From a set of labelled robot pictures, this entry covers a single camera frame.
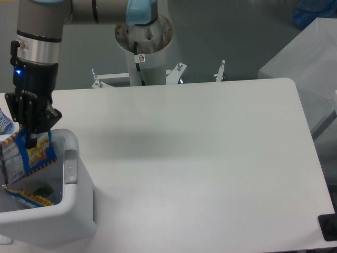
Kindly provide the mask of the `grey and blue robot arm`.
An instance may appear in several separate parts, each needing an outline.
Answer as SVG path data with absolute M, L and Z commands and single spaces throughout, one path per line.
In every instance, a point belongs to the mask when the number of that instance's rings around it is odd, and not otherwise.
M 158 16 L 157 1 L 20 1 L 17 38 L 11 42 L 15 91 L 5 99 L 14 122 L 26 129 L 25 146 L 62 117 L 52 107 L 58 58 L 66 24 L 148 26 Z

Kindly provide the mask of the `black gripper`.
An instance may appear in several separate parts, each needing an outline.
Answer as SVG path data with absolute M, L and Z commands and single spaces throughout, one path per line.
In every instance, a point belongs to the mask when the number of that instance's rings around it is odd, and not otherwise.
M 26 149 L 37 145 L 37 135 L 48 132 L 62 117 L 52 106 L 58 64 L 41 64 L 12 57 L 15 91 L 5 93 L 13 122 L 25 126 Z

